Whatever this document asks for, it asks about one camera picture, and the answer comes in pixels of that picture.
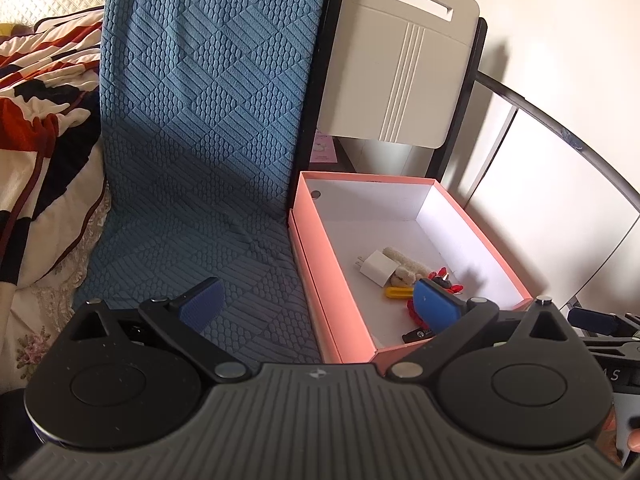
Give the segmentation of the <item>yellow pillow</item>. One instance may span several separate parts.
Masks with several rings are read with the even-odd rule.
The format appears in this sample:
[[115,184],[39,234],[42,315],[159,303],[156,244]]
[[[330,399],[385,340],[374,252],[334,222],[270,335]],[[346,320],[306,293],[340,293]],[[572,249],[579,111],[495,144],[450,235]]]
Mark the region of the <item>yellow pillow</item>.
[[0,40],[6,41],[12,37],[25,36],[32,32],[32,28],[24,24],[1,23]]

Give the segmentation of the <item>white charger front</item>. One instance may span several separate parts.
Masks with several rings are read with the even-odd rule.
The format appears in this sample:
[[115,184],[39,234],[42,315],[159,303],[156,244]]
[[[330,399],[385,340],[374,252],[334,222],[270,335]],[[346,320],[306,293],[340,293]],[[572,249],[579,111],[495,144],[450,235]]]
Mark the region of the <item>white charger front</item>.
[[385,287],[398,269],[399,263],[376,250],[367,258],[358,257],[355,266],[368,280]]

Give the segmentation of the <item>white fluffy plush toy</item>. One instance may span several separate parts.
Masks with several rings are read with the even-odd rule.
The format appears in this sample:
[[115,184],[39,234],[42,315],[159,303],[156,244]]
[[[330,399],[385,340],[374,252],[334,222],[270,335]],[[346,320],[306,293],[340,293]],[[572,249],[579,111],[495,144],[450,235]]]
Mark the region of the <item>white fluffy plush toy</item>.
[[392,286],[412,287],[421,278],[427,278],[432,272],[424,264],[408,258],[405,254],[393,247],[385,247],[383,254],[399,263],[398,269],[390,278]]

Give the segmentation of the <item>pink milk carton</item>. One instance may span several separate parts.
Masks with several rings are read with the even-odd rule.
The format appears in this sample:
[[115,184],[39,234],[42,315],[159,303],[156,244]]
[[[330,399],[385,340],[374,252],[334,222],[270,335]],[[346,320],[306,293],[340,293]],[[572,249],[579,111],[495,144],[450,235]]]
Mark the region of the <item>pink milk carton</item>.
[[310,163],[311,165],[337,163],[337,154],[332,136],[322,133],[320,130],[314,133]]

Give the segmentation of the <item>red lion dance figurine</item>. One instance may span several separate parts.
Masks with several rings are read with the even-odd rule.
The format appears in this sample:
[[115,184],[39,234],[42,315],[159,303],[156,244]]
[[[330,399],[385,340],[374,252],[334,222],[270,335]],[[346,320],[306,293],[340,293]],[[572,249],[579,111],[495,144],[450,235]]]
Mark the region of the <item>red lion dance figurine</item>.
[[413,297],[407,300],[410,318],[424,330],[443,332],[468,310],[459,297],[462,290],[462,285],[450,280],[446,268],[428,274],[414,284]]

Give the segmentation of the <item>black curved metal rail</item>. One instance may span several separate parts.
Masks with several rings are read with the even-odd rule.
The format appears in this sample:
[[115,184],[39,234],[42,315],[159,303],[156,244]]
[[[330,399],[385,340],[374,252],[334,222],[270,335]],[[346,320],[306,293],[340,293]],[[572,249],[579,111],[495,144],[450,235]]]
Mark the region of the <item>black curved metal rail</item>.
[[589,162],[590,165],[593,166],[593,168],[597,170],[597,172],[604,177],[610,185],[613,185],[614,188],[616,188],[616,190],[626,198],[626,201],[630,203],[637,212],[640,211],[639,192],[609,162],[607,162],[579,136],[576,136],[576,134],[572,133],[570,129],[564,127],[560,122],[552,118],[539,107],[536,107],[536,105],[527,101],[524,96],[521,96],[518,92],[508,88],[505,84],[495,80],[491,76],[488,76],[483,72],[477,72],[475,82],[477,84],[481,84],[495,96],[503,99],[503,101],[508,102],[511,105],[511,109],[509,110],[508,116],[506,116],[506,120],[502,125],[500,133],[497,136],[487,159],[485,160],[482,171],[474,181],[470,196],[473,196],[475,190],[480,185],[480,182],[484,179],[485,174],[487,174],[491,164],[494,162],[506,135],[514,123],[515,117],[518,116],[518,112],[523,112],[530,118],[535,119],[538,124],[544,126],[544,128],[553,133],[576,153],[582,156],[582,158]]

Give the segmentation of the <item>blue textured chair cover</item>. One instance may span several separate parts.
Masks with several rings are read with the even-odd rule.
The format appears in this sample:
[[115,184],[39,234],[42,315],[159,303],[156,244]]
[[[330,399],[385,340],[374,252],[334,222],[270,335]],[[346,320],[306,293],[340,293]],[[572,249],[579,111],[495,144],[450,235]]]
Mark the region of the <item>blue textured chair cover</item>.
[[77,302],[128,309],[213,276],[203,335],[249,366],[320,359],[286,225],[323,0],[106,0],[112,208]]

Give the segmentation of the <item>yellow handle screwdriver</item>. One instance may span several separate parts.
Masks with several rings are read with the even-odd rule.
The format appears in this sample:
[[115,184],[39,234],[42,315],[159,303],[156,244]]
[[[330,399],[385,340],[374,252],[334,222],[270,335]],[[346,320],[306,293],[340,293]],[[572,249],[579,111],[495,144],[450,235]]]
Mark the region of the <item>yellow handle screwdriver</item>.
[[384,296],[391,300],[409,300],[413,297],[413,288],[406,286],[387,286]]

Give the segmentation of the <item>red white black blanket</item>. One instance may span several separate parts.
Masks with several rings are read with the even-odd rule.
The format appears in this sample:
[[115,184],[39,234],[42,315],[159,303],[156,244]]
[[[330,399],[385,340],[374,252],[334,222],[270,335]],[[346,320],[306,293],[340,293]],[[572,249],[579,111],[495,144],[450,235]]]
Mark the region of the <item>red white black blanket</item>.
[[111,196],[102,9],[1,43],[1,389],[22,388],[72,316]]

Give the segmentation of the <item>pink cardboard box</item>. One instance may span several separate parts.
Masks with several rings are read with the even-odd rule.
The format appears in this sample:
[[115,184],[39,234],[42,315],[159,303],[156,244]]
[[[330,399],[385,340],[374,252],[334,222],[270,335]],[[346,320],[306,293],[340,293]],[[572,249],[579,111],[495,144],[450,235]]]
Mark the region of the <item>pink cardboard box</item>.
[[518,310],[530,295],[498,249],[433,179],[300,175],[288,228],[322,360],[385,370],[414,349],[406,300],[386,289],[443,278],[456,297]]

